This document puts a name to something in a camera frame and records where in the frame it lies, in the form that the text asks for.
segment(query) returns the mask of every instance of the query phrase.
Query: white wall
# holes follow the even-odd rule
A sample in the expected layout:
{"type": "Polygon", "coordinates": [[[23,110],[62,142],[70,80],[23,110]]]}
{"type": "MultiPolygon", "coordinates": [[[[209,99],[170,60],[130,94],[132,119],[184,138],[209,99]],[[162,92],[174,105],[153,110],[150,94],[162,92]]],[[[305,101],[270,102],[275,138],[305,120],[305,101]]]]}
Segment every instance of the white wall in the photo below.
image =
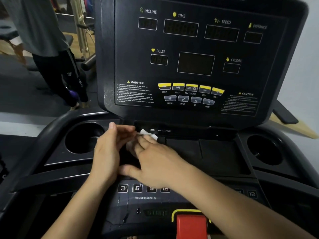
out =
{"type": "MultiPolygon", "coordinates": [[[[303,0],[309,15],[278,100],[319,134],[319,0],[303,0]]],[[[319,139],[286,133],[319,173],[319,139]]]]}

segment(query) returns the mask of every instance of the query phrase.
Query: gray shirt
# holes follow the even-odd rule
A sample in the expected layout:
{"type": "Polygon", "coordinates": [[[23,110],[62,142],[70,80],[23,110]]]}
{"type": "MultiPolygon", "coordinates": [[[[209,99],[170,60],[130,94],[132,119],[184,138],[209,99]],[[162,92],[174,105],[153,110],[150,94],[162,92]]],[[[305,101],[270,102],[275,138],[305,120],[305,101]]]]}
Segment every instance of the gray shirt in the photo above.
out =
{"type": "Polygon", "coordinates": [[[59,29],[50,0],[1,0],[30,53],[58,56],[69,45],[59,29]]]}

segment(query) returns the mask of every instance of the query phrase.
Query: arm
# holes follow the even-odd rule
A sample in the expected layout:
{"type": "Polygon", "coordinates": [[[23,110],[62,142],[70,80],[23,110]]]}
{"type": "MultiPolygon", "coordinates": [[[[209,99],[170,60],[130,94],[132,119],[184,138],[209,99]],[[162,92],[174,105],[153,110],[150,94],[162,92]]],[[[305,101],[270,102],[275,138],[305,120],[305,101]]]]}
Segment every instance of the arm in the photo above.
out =
{"type": "Polygon", "coordinates": [[[201,210],[229,239],[314,239],[264,205],[214,180],[150,136],[138,136],[134,151],[141,169],[120,166],[120,173],[154,188],[168,187],[201,210]]]}
{"type": "Polygon", "coordinates": [[[110,123],[96,143],[89,177],[42,239],[87,238],[102,197],[116,180],[118,151],[135,135],[134,126],[110,123]]]}

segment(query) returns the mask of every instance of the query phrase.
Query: hand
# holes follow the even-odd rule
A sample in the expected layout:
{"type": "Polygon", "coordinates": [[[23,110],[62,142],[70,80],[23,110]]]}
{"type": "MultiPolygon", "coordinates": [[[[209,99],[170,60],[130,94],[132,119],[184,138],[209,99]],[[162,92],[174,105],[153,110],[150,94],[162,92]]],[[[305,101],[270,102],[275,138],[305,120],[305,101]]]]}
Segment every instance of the hand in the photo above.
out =
{"type": "Polygon", "coordinates": [[[90,181],[95,185],[108,188],[114,183],[120,165],[119,150],[134,139],[137,132],[134,126],[116,125],[110,122],[108,130],[98,138],[94,149],[94,158],[90,181]]]}
{"type": "Polygon", "coordinates": [[[152,188],[172,188],[188,163],[173,149],[159,144],[149,135],[138,135],[136,139],[130,152],[138,157],[141,169],[126,164],[120,166],[119,173],[152,188]]]}

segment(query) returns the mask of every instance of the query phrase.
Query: caution label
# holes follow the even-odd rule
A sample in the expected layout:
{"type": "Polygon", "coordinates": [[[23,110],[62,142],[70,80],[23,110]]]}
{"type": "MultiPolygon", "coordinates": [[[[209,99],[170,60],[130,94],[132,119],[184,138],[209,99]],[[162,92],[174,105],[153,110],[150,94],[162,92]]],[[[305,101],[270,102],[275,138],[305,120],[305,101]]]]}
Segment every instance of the caution label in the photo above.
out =
{"type": "Polygon", "coordinates": [[[239,92],[230,95],[221,108],[223,114],[255,116],[258,108],[259,98],[253,93],[239,92]]]}
{"type": "Polygon", "coordinates": [[[117,84],[116,104],[153,106],[153,96],[143,82],[127,81],[117,84]]]}

